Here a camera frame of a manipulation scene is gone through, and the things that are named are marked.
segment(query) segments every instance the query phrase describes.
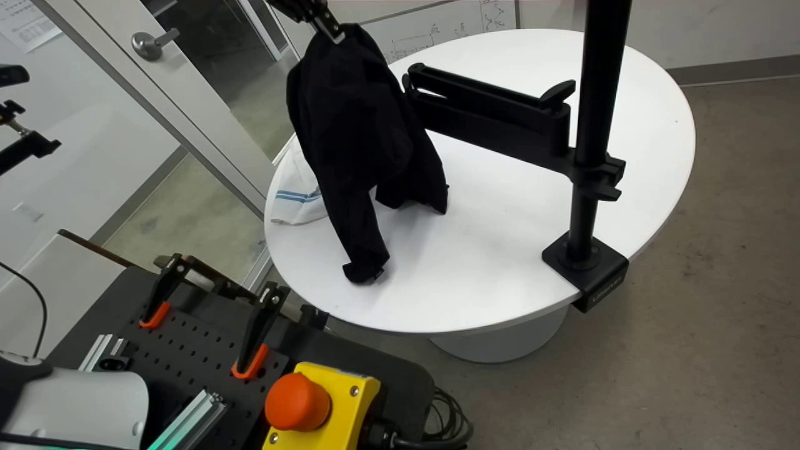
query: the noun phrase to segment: white table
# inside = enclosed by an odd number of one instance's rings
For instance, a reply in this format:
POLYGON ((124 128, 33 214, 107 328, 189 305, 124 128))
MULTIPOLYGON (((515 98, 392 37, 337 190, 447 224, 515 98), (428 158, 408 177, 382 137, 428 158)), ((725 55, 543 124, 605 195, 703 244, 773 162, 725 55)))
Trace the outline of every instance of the white table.
MULTIPOLYGON (((397 60, 394 74, 413 63, 543 95, 559 79, 580 83, 582 33, 508 30, 463 37, 397 60)), ((575 103, 577 92, 570 98, 572 145, 575 103)), ((348 255, 329 219, 264 219, 274 268, 299 298, 344 322, 430 334, 443 349, 474 363, 523 357, 555 334, 577 298, 543 263, 543 250, 570 228, 572 184, 557 172, 438 132, 432 139, 449 183, 449 209, 435 214, 428 207, 378 204, 380 232, 392 255, 382 280, 364 288, 348 282, 348 255)), ((609 153, 627 160, 627 172, 623 198, 600 202, 594 234, 633 257, 670 217, 687 184, 694 122, 673 78, 630 48, 609 153)))

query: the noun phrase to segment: white wall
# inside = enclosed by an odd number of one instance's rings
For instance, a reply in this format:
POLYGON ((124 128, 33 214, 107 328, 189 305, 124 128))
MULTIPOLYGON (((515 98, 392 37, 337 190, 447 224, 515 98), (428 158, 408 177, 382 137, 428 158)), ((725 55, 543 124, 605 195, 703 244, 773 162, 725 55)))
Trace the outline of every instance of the white wall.
MULTIPOLYGON (((98 232, 178 143, 64 34, 27 55, 0 39, 0 63, 33 78, 3 87, 0 99, 27 109, 17 118, 24 128, 62 139, 0 177, 0 259, 24 268, 58 228, 98 232)), ((0 130, 0 148, 15 139, 0 130)))
MULTIPOLYGON (((585 3, 520 0, 520 24, 580 30, 585 3)), ((664 68, 800 55, 800 0, 633 0, 627 43, 664 68)))

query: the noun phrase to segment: door handle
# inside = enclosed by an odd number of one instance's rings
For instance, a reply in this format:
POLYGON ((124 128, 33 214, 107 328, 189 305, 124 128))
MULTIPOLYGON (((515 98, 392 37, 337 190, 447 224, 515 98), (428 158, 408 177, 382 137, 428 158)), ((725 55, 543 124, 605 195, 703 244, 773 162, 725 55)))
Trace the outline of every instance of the door handle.
POLYGON ((173 39, 178 39, 180 30, 169 27, 165 34, 152 37, 150 33, 135 33, 129 37, 133 50, 142 57, 142 60, 159 60, 163 48, 173 39))

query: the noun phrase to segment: metal rod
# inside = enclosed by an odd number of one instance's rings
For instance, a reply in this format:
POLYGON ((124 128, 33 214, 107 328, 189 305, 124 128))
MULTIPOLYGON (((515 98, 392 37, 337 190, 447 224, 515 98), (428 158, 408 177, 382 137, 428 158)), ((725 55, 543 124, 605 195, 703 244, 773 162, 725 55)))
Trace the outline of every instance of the metal rod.
MULTIPOLYGON (((577 118, 577 165, 594 168, 607 158, 607 135, 615 113, 630 0, 590 0, 582 39, 582 83, 577 118)), ((593 255, 597 199, 572 193, 568 259, 593 255)))

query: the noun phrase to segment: red emergency stop button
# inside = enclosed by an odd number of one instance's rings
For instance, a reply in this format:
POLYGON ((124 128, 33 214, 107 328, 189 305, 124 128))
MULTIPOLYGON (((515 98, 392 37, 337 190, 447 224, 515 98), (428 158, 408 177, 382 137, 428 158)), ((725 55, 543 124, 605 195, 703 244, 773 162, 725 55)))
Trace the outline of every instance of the red emergency stop button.
POLYGON ((277 429, 318 429, 329 408, 329 394, 303 373, 280 377, 264 398, 268 422, 277 429))

